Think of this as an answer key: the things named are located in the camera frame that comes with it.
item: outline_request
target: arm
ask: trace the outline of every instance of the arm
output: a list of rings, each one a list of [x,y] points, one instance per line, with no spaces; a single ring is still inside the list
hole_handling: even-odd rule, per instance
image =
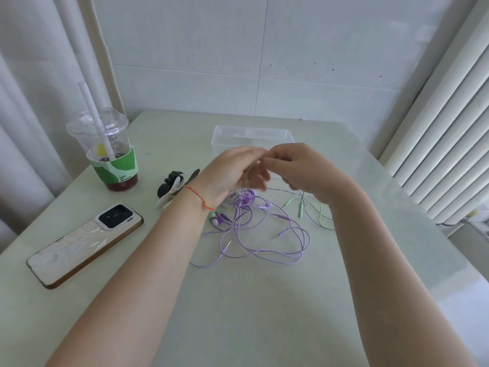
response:
[[[264,151],[226,151],[191,186],[212,206],[243,186],[246,178],[250,187],[265,189],[268,172],[243,172]],[[208,212],[200,198],[184,188],[71,328],[47,366],[149,366]]]
[[[305,144],[266,156],[263,167],[330,206],[372,367],[477,366],[360,186]]]

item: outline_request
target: smartphone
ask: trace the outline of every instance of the smartphone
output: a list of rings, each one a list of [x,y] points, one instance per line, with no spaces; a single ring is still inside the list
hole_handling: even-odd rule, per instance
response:
[[[56,288],[143,222],[141,215],[118,203],[32,255],[27,265],[44,287]]]

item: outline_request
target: white curtain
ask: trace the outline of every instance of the white curtain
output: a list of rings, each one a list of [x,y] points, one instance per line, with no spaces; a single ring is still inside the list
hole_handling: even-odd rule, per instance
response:
[[[123,112],[91,0],[0,0],[0,252],[88,165],[65,124]]]

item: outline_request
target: white phone case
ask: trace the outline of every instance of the white phone case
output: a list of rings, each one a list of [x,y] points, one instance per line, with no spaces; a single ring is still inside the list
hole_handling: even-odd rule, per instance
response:
[[[94,218],[28,258],[28,267],[44,287],[58,287],[143,224],[139,214],[118,204],[133,212],[132,219],[106,230]]]

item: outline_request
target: left hand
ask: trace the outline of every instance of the left hand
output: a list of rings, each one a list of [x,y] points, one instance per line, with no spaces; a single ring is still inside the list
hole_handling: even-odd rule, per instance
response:
[[[239,147],[219,154],[189,185],[212,207],[217,207],[237,188],[266,191],[270,173],[258,160],[267,152],[258,147]]]

